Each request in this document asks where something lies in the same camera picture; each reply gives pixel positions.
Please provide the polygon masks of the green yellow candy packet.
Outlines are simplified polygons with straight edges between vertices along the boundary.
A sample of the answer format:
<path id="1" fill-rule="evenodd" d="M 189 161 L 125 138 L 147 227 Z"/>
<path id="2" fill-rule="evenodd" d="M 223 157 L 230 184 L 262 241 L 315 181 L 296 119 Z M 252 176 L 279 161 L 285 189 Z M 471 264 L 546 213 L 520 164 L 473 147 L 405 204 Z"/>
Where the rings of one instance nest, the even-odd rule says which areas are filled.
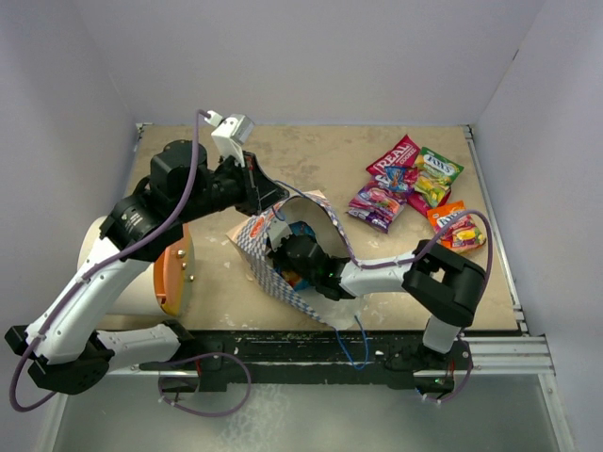
<path id="1" fill-rule="evenodd" d="M 451 185 L 464 171 L 464 166 L 442 154 L 422 147 L 414 165 L 413 188 L 431 208 L 437 207 L 450 192 Z"/>

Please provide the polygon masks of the orange snack packet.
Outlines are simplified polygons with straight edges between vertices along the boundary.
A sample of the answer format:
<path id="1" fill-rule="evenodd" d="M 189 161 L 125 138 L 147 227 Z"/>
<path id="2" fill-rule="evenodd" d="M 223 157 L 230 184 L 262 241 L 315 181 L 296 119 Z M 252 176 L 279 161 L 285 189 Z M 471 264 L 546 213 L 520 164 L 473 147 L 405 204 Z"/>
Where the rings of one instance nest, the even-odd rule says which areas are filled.
<path id="1" fill-rule="evenodd" d="M 439 233 L 459 212 L 465 210 L 463 201 L 443 204 L 427 212 L 433 230 Z M 470 215 L 454 222 L 440 237 L 439 243 L 457 253 L 480 248 L 486 242 L 486 235 L 476 225 Z"/>

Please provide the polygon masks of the blue checkered paper bag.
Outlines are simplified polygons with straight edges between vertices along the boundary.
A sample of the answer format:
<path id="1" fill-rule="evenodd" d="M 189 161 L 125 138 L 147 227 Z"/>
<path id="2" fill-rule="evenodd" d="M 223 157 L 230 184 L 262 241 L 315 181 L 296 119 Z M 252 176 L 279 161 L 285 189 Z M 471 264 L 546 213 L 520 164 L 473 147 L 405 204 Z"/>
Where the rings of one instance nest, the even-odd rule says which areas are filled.
<path id="1" fill-rule="evenodd" d="M 364 355 L 356 362 L 341 332 L 361 327 L 364 298 L 343 285 L 344 267 L 352 262 L 350 241 L 331 202 L 319 190 L 299 191 L 231 229 L 227 237 L 260 288 L 334 330 L 335 339 L 355 370 L 368 364 L 367 333 L 361 332 Z"/>

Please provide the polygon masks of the pink cookie snack packet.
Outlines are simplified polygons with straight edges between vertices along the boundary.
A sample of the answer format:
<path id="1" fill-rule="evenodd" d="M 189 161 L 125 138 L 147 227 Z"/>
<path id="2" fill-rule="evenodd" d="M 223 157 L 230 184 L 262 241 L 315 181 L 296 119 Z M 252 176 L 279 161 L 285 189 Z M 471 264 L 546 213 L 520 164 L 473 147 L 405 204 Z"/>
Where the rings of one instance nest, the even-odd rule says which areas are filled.
<path id="1" fill-rule="evenodd" d="M 418 145 L 405 135 L 390 151 L 368 165 L 366 171 L 371 176 L 385 176 L 387 167 L 401 167 L 405 169 L 405 183 L 413 186 L 417 176 L 417 168 L 414 164 L 419 152 Z M 426 217 L 427 212 L 432 209 L 423 194 L 413 190 L 407 195 L 407 202 L 423 217 Z"/>

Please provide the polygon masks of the blue snack packet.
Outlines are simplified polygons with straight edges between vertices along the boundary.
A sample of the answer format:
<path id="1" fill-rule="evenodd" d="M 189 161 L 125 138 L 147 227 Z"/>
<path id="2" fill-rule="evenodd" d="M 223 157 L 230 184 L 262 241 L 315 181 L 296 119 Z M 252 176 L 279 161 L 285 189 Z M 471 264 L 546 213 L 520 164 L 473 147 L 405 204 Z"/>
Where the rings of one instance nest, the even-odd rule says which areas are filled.
<path id="1" fill-rule="evenodd" d="M 309 235 L 312 238 L 316 237 L 314 230 L 304 221 L 297 221 L 289 225 L 291 232 L 295 235 Z M 294 290 L 301 291 L 309 286 L 309 282 L 303 279 L 298 273 L 293 270 L 286 270 L 281 266 L 274 264 L 274 270 L 281 278 Z"/>

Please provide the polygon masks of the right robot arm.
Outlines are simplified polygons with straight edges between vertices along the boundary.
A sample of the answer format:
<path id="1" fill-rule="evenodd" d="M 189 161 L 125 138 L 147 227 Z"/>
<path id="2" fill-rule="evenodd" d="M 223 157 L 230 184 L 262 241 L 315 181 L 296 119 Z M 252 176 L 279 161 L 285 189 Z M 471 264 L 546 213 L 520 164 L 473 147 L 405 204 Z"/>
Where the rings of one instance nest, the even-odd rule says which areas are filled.
<path id="1" fill-rule="evenodd" d="M 489 278 L 488 269 L 430 240 L 390 262 L 353 262 L 328 254 L 310 235 L 293 234 L 271 250 L 269 258 L 329 300 L 409 294 L 431 314 L 418 348 L 420 361 L 429 368 L 440 368 L 451 359 L 453 343 L 472 325 Z"/>

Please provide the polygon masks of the blue chocolate candy packet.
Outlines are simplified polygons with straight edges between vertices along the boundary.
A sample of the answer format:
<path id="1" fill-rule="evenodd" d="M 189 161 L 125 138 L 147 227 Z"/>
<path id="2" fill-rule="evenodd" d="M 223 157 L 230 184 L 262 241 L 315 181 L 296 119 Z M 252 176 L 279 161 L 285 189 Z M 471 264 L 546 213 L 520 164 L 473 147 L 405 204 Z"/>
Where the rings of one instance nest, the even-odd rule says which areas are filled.
<path id="1" fill-rule="evenodd" d="M 412 186 L 405 181 L 406 168 L 400 166 L 387 166 L 384 175 L 378 175 L 376 180 L 386 189 L 394 193 L 409 193 Z"/>

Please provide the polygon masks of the purple pink candy packet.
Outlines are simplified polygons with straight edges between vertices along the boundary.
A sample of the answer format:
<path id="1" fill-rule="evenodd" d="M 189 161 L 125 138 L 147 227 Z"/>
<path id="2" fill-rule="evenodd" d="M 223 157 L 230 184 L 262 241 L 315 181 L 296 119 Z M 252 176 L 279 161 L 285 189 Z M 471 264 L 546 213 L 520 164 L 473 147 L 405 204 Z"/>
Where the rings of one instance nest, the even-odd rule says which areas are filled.
<path id="1" fill-rule="evenodd" d="M 406 202 L 404 193 L 391 191 L 385 184 L 370 180 L 349 202 L 347 213 L 387 234 Z"/>

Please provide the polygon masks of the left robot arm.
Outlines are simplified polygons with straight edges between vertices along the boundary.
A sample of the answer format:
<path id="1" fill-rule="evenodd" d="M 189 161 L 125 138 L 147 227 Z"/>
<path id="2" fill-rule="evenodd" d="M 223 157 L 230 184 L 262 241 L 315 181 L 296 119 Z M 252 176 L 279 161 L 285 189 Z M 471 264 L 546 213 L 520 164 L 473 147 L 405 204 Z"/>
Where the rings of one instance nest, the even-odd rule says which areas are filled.
<path id="1" fill-rule="evenodd" d="M 233 207 L 248 217 L 285 200 L 288 192 L 260 168 L 253 153 L 220 159 L 190 140 L 168 143 L 153 156 L 150 172 L 117 202 L 83 266 L 51 307 L 5 339 L 37 387 L 78 395 L 108 372 L 141 363 L 190 365 L 193 337 L 176 320 L 132 331 L 100 331 L 100 320 L 127 286 L 166 249 L 183 239 L 185 226 Z"/>

